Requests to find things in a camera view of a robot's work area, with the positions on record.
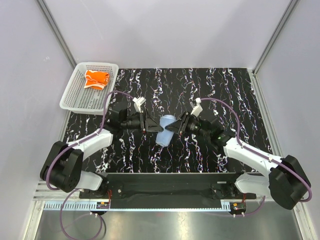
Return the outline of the light blue towel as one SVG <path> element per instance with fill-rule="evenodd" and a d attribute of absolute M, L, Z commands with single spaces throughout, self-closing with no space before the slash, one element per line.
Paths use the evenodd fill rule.
<path fill-rule="evenodd" d="M 159 120 L 159 125 L 163 128 L 163 131 L 158 132 L 155 143 L 161 147 L 168 147 L 174 133 L 170 130 L 166 130 L 166 126 L 174 123 L 176 118 L 174 115 L 164 115 Z"/>

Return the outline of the orange white patterned towel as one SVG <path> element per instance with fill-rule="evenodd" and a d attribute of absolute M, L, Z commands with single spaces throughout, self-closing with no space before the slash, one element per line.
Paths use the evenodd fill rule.
<path fill-rule="evenodd" d="M 84 77 L 85 89 L 103 90 L 110 81 L 110 74 L 103 71 L 87 70 Z"/>

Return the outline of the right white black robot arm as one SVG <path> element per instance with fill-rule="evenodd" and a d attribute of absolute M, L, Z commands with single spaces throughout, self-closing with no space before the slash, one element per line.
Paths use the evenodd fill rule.
<path fill-rule="evenodd" d="M 185 112 L 165 129 L 178 135 L 188 133 L 202 137 L 216 151 L 258 172 L 257 175 L 241 173 L 229 183 L 227 192 L 232 198 L 243 194 L 271 197 L 287 210 L 312 198 L 311 183 L 295 157 L 273 155 L 246 144 L 226 131 L 217 120 L 202 120 Z"/>

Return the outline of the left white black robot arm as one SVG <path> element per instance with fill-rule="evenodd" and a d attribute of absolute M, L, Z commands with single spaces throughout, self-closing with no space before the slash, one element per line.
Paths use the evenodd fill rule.
<path fill-rule="evenodd" d="M 147 112 L 133 114 L 128 109 L 112 110 L 102 119 L 102 127 L 92 134 L 73 142 L 55 142 L 40 171 L 40 178 L 51 190 L 69 193 L 75 189 L 90 190 L 97 198 L 108 193 L 103 176 L 82 170 L 83 161 L 103 148 L 112 145 L 115 137 L 124 130 L 158 133 L 163 128 Z"/>

